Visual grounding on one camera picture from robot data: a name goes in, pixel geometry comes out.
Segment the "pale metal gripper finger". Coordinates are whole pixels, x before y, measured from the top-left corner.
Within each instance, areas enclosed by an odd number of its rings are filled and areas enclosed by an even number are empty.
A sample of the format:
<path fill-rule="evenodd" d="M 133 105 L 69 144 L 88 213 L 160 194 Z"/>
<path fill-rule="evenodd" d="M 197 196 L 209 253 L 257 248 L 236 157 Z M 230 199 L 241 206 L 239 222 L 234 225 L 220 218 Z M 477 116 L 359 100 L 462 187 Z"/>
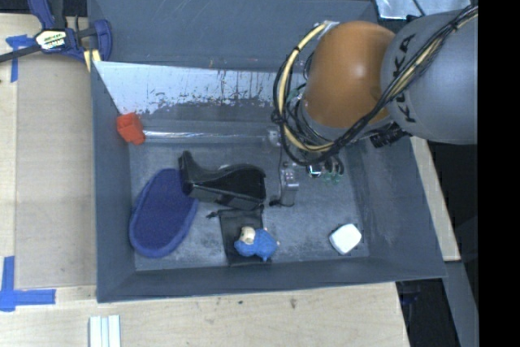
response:
<path fill-rule="evenodd" d="M 293 206 L 300 187 L 298 175 L 292 168 L 284 168 L 280 173 L 280 204 Z"/>

